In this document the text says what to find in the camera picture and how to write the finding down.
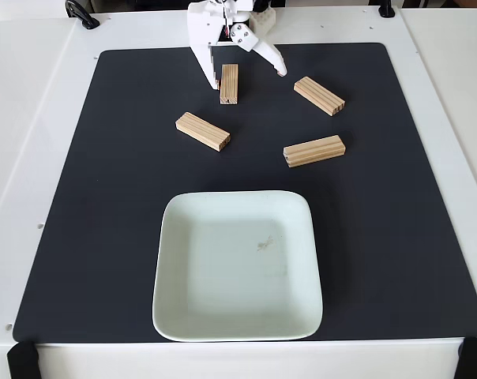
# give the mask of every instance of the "white tabletop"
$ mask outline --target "white tabletop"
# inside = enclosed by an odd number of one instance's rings
[[[370,7],[285,9],[278,12],[278,22],[272,30],[271,41],[378,41],[387,46],[477,288],[477,186],[471,179],[450,124],[430,87],[415,46],[408,38],[407,29],[401,20],[402,15],[477,177],[477,11],[402,11],[396,20],[385,21]],[[7,191],[1,195],[0,203],[0,378],[9,377],[5,353],[13,343],[5,325],[13,322],[21,300],[22,286],[39,241],[40,230],[37,226],[47,217],[94,70],[93,62],[96,60],[93,57],[106,49],[187,46],[185,17],[182,13],[100,15],[100,20],[103,24],[95,31],[84,31],[73,21],[60,20],[52,21],[57,27],[44,24],[44,30],[39,32],[40,38],[47,38],[49,31],[58,29],[59,34],[54,34],[53,41],[59,39],[62,43],[48,44],[46,49],[47,59],[53,60],[53,71],[32,71],[31,80],[38,77],[39,82],[45,84],[45,90],[37,92],[40,101],[27,109],[32,122],[24,122],[20,126],[23,133],[32,128],[29,139],[10,146],[14,151],[24,147],[24,153],[19,155],[21,159],[16,163],[16,170],[10,177]],[[24,23],[1,23],[0,29],[10,30],[11,33],[13,30],[28,33],[34,28],[40,28],[41,23],[46,21],[22,22]],[[173,28],[174,34],[165,37],[162,33],[164,25]],[[456,40],[451,39],[451,36],[457,37]],[[15,54],[16,39],[12,36],[6,41],[10,43],[8,52],[0,47],[1,54]],[[30,61],[30,58],[32,62],[36,62],[35,58],[27,54],[26,59]],[[467,62],[471,68],[462,70],[462,65]],[[70,80],[61,75],[62,70],[72,66],[80,69],[80,80]],[[25,88],[24,81],[19,81],[19,87]],[[14,100],[7,97],[0,99],[0,106],[12,101]],[[10,241],[13,239],[12,231],[17,232],[17,242]],[[16,255],[13,255],[14,250],[18,251]],[[7,263],[4,261],[6,257],[15,257],[16,260],[9,260]],[[41,347],[39,351],[41,370],[45,377],[327,375],[342,378],[437,379],[453,377],[459,342],[459,339],[454,339],[226,345],[74,345]]]

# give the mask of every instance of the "wooden blocks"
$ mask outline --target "wooden blocks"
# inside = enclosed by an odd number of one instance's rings
[[[339,136],[322,138],[320,140],[294,144],[284,148],[284,158],[289,167],[317,162],[323,159],[342,156],[346,147]]]
[[[230,134],[228,132],[209,124],[189,112],[183,114],[182,117],[175,122],[175,126],[181,132],[186,133],[188,136],[193,137],[195,140],[206,144],[218,152],[221,151],[225,144],[230,142]]]
[[[223,65],[221,70],[221,93],[222,104],[236,104],[239,95],[239,65]]]
[[[342,111],[342,108],[344,108],[345,101],[339,96],[333,95],[328,89],[320,86],[309,77],[304,77],[297,81],[295,83],[295,91],[330,116],[333,116],[338,111]]]

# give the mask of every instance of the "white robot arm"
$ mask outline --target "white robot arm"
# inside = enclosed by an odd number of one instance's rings
[[[223,44],[220,42],[222,31],[245,51],[254,50],[272,63],[280,76],[287,74],[281,53],[261,39],[276,23],[276,11],[269,7],[262,13],[251,13],[253,7],[254,0],[205,0],[192,2],[188,7],[190,46],[214,89],[219,88],[219,82],[212,61],[212,46]]]

